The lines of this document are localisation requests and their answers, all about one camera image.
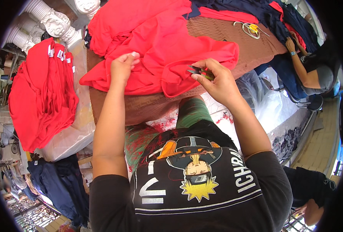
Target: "red fabric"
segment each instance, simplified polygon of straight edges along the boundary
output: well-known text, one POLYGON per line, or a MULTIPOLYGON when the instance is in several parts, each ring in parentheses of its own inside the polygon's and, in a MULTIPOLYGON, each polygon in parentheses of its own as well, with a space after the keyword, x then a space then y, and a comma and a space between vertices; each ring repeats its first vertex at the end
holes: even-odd
POLYGON ((281 13, 281 16, 280 16, 280 21, 283 21, 283 10, 282 10, 282 7, 280 6, 280 4, 278 4, 277 2, 273 1, 271 3, 269 3, 269 5, 271 7, 273 7, 275 10, 277 10, 278 12, 281 13))
POLYGON ((222 19, 227 21, 239 21, 243 23, 253 23, 258 24, 258 19, 252 14, 244 12, 235 12, 229 10, 216 11, 207 7, 200 7, 200 13, 202 17, 213 18, 213 19, 222 19))
POLYGON ((190 5, 189 0, 106 3, 88 25, 90 49, 105 60, 80 84, 108 91, 112 60, 132 51, 141 55, 141 62, 131 72, 125 95, 164 92, 171 98, 187 92, 199 85, 186 71, 188 65, 201 59, 212 57, 233 69, 239 54, 236 43, 188 35, 182 15, 191 12, 190 5))
POLYGON ((72 54, 57 57, 65 48, 49 38, 29 50, 9 95, 9 111, 24 151, 43 148, 52 137, 75 120, 79 102, 73 89, 72 54), (48 47, 54 48, 49 57, 48 47))
MULTIPOLYGON (((271 7, 273 7, 275 10, 277 10, 278 12, 281 13, 280 20, 281 20, 281 22, 283 22, 283 10, 282 10, 282 7, 277 2, 271 2, 269 5, 271 7)), ((283 22, 283 23, 285 24, 286 28, 289 31, 295 32, 295 35, 298 38, 300 46, 302 46, 304 49, 306 49, 305 42, 304 42, 303 38, 299 35, 299 33, 290 24, 288 24, 286 22, 283 22)))

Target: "measuring tape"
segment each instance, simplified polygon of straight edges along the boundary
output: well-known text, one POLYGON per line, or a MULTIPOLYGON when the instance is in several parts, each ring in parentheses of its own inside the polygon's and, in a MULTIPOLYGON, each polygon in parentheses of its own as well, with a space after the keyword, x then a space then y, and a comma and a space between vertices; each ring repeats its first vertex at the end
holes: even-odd
POLYGON ((269 37, 269 35, 267 33, 265 33, 262 29, 260 29, 260 27, 258 27, 255 24, 243 23, 243 22, 234 22, 233 25, 235 25, 236 23, 242 23, 242 30, 254 39, 260 38, 260 32, 258 31, 258 28, 259 28, 259 30, 261 30, 264 34, 266 34, 269 37))

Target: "gray t-shirt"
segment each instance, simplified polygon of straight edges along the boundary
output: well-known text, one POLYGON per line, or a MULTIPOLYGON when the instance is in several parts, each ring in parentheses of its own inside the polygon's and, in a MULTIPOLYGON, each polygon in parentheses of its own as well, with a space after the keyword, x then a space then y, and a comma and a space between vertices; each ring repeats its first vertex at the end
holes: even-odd
POLYGON ((332 87, 331 84, 334 79, 332 70, 326 65, 321 65, 320 67, 316 68, 316 70, 318 74, 319 86, 321 87, 321 89, 312 89, 302 86, 302 89, 308 96, 313 94, 321 94, 332 87))

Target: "stack of navy shirts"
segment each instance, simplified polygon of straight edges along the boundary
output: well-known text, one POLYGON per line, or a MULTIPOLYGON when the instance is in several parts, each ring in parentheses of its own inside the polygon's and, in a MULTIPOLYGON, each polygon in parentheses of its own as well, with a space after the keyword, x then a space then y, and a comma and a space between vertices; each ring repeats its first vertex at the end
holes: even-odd
POLYGON ((89 196, 86 194, 76 155, 55 163, 43 158, 28 162, 31 182, 40 188, 54 207, 72 221, 74 226, 87 227, 89 196))

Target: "cartoon character print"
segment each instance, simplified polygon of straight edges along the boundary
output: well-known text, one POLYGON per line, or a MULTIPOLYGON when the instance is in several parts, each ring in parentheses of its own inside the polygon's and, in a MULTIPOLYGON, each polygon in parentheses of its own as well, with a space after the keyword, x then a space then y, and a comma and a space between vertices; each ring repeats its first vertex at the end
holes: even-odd
POLYGON ((187 195, 188 200, 196 198, 201 202, 202 198, 209 200, 209 194, 215 194, 214 188, 219 185, 216 176, 212 176, 211 164, 221 154, 222 148, 215 142, 189 136, 168 141, 157 159, 166 158, 170 166, 182 169, 182 194, 187 195))

